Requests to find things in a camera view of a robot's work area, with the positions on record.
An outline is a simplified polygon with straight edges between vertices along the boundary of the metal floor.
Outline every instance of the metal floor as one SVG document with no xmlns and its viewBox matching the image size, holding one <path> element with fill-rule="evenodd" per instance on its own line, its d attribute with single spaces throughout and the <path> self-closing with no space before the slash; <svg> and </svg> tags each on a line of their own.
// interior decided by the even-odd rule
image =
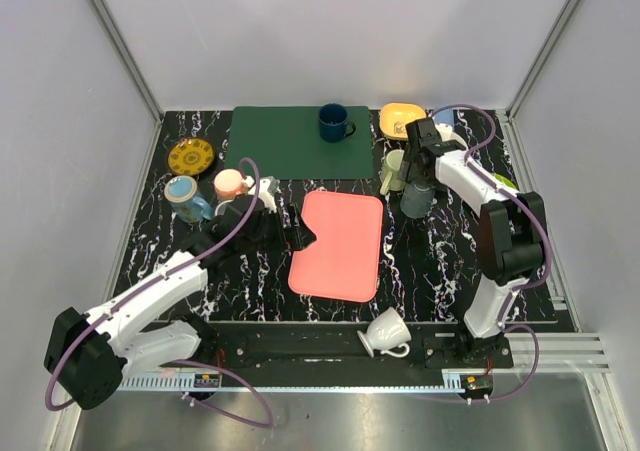
<svg viewBox="0 0 640 451">
<path fill-rule="evenodd" d="M 496 377 L 494 395 L 518 384 Z M 403 394 L 266 396 L 277 427 L 250 428 L 178 395 L 116 393 L 83 412 L 74 451 L 386 451 L 386 450 L 604 450 L 586 385 L 577 375 L 537 375 L 504 403 L 467 407 Z M 212 402 L 260 420 L 249 393 L 221 393 Z"/>
</svg>

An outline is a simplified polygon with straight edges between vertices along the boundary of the pink tray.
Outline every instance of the pink tray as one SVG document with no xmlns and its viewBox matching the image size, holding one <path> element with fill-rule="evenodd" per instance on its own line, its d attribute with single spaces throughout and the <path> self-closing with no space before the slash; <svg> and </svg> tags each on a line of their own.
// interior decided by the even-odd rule
<svg viewBox="0 0 640 451">
<path fill-rule="evenodd" d="M 318 240 L 293 253 L 289 287 L 298 294 L 364 303 L 376 294 L 382 203 L 371 196 L 312 191 L 302 206 Z"/>
</svg>

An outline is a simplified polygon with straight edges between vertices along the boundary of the dark blue mug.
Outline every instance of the dark blue mug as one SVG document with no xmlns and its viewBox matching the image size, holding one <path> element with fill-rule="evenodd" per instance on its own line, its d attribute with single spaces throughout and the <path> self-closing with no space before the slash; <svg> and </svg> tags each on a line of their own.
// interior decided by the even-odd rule
<svg viewBox="0 0 640 451">
<path fill-rule="evenodd" d="M 356 125 L 348 120 L 347 108 L 339 104 L 325 104 L 320 108 L 318 121 L 320 136 L 325 141 L 337 143 L 356 132 Z"/>
</svg>

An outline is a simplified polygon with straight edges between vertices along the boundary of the black marble tabletop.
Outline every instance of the black marble tabletop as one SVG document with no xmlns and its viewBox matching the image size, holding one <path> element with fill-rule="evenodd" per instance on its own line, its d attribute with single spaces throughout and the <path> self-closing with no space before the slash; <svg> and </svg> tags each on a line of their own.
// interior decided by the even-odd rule
<svg viewBox="0 0 640 451">
<path fill-rule="evenodd" d="M 217 159 L 198 177 L 200 190 L 214 207 L 213 178 L 223 169 L 231 125 L 231 111 L 167 112 L 145 188 L 135 217 L 116 285 L 119 294 L 147 276 L 178 249 L 194 227 L 182 222 L 164 199 L 165 184 L 171 178 L 166 159 L 169 149 L 181 138 L 198 136 L 213 144 Z M 402 147 L 400 141 L 383 137 L 378 128 L 378 112 L 371 111 L 371 141 L 375 179 L 338 181 L 281 181 L 280 204 L 298 203 L 314 189 L 376 196 L 377 176 L 383 155 Z M 457 110 L 455 131 L 470 145 L 484 139 L 489 123 L 478 113 Z M 516 182 L 502 133 L 475 156 L 485 169 Z M 207 225 L 204 221 L 199 227 Z M 380 252 L 379 285 L 368 303 L 300 296 L 287 285 L 289 253 L 255 252 L 225 262 L 216 276 L 209 278 L 205 292 L 179 303 L 163 318 L 190 311 L 210 321 L 370 321 L 392 306 L 408 322 L 455 321 L 471 305 L 480 281 L 475 265 L 478 222 L 458 196 L 443 192 L 429 216 L 407 219 L 399 209 L 399 197 L 385 199 Z M 515 321 L 553 322 L 555 313 L 547 286 L 526 292 L 513 308 Z"/>
</svg>

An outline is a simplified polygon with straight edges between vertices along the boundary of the green mat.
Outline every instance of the green mat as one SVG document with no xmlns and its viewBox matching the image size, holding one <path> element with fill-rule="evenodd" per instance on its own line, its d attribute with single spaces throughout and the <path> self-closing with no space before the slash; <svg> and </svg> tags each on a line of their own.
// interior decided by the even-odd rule
<svg viewBox="0 0 640 451">
<path fill-rule="evenodd" d="M 327 143 L 318 130 L 319 106 L 253 107 L 233 110 L 226 168 L 247 156 L 260 175 L 278 179 L 371 179 L 373 151 L 366 106 L 347 106 L 356 132 Z"/>
</svg>

